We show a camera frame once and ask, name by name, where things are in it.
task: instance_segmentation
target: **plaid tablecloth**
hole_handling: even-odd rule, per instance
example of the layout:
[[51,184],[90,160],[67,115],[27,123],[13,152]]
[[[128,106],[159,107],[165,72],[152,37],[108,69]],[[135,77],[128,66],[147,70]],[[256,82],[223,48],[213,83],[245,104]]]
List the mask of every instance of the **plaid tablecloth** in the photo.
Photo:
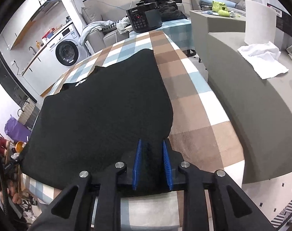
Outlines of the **plaid tablecloth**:
[[[163,22],[162,26],[156,30],[163,31],[181,50],[195,49],[191,20],[189,19]],[[139,34],[131,31],[129,36],[135,37]]]
[[[162,31],[128,38],[72,66],[55,83],[50,95],[58,93],[64,83],[84,79],[96,65],[107,67],[144,48],[153,49],[172,102],[174,117],[169,136],[172,148],[202,170],[224,169],[241,186],[243,150],[224,109],[193,63]],[[25,174],[22,176],[26,188],[47,204],[60,192]],[[141,226],[169,230],[182,227],[182,220],[181,191],[121,200],[122,230]]]

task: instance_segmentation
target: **control panel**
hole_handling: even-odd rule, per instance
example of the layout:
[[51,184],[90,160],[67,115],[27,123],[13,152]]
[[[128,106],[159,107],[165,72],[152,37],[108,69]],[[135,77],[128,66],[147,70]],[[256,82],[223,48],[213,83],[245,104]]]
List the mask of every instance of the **control panel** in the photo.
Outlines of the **control panel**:
[[139,14],[135,14],[133,16],[133,19],[134,19],[133,26],[136,29],[147,27],[147,23],[146,23],[145,19],[142,16],[140,16]]

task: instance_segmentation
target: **silver bolt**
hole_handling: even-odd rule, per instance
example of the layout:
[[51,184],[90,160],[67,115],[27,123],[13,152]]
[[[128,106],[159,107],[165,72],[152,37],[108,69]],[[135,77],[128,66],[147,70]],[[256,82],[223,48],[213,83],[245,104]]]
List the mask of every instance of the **silver bolt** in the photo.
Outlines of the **silver bolt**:
[[88,172],[87,171],[80,172],[80,177],[85,178],[87,176],[88,176]]
[[187,162],[187,161],[183,161],[182,163],[180,163],[180,166],[182,166],[182,167],[189,167],[190,166],[190,163]]
[[223,170],[218,170],[218,171],[216,172],[216,174],[217,174],[218,176],[220,176],[220,177],[224,177],[224,176],[226,175],[226,173],[225,173]]
[[122,168],[124,165],[125,165],[125,163],[123,163],[121,161],[115,163],[116,168]]

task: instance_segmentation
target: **pillow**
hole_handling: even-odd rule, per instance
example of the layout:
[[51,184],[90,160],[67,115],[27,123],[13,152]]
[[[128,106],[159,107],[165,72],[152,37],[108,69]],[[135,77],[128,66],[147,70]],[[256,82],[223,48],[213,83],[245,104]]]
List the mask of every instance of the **pillow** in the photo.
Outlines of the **pillow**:
[[246,1],[245,0],[240,1],[238,4],[236,4],[235,8],[246,11]]
[[227,7],[231,7],[231,8],[234,8],[236,6],[236,3],[228,1],[228,0],[200,0],[200,3],[202,5],[211,5],[212,6],[212,1],[224,2]]
[[101,13],[95,7],[82,8],[82,16],[87,24],[102,21]]

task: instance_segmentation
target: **black door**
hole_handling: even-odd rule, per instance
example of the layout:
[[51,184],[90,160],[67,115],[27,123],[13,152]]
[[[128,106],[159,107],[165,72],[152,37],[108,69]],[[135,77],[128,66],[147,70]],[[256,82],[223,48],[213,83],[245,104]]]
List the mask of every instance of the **black door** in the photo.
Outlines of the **black door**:
[[56,46],[57,60],[65,65],[72,66],[79,58],[79,50],[76,44],[72,41],[62,41]]

